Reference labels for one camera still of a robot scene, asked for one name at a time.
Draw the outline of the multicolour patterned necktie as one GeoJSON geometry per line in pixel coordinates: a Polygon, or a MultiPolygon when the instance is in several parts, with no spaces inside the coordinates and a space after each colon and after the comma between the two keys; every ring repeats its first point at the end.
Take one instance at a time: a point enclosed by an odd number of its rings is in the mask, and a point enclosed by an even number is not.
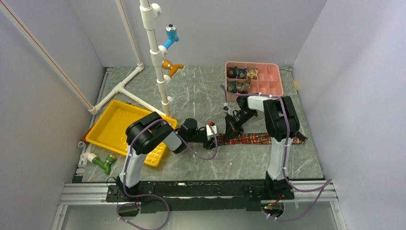
{"type": "MultiPolygon", "coordinates": [[[[304,144],[308,138],[301,132],[297,132],[293,138],[293,144],[304,144]]],[[[270,145],[271,137],[267,133],[242,133],[228,141],[225,140],[225,134],[220,134],[217,138],[218,145],[270,145]]]]}

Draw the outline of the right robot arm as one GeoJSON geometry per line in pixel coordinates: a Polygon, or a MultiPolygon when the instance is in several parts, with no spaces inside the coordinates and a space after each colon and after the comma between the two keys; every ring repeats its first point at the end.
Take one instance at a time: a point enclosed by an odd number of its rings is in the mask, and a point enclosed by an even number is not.
{"type": "Polygon", "coordinates": [[[243,132],[243,125],[258,111],[264,113],[265,128],[271,138],[271,158],[266,171],[264,194],[277,198],[282,191],[291,191],[286,163],[293,138],[300,129],[297,112],[289,96],[265,97],[259,95],[237,97],[239,110],[225,116],[225,141],[243,132]]]}

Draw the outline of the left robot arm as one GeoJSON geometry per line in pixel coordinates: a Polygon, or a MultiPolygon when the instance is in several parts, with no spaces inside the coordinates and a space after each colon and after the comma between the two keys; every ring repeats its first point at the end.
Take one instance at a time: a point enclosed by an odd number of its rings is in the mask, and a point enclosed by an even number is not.
{"type": "Polygon", "coordinates": [[[152,112],[133,122],[125,131],[127,136],[127,156],[124,167],[116,178],[119,196],[125,201],[136,198],[140,184],[141,171],[147,154],[159,144],[175,154],[191,147],[189,143],[201,143],[207,150],[218,150],[218,132],[214,123],[198,128],[197,121],[187,118],[175,129],[157,112],[152,112]]]}

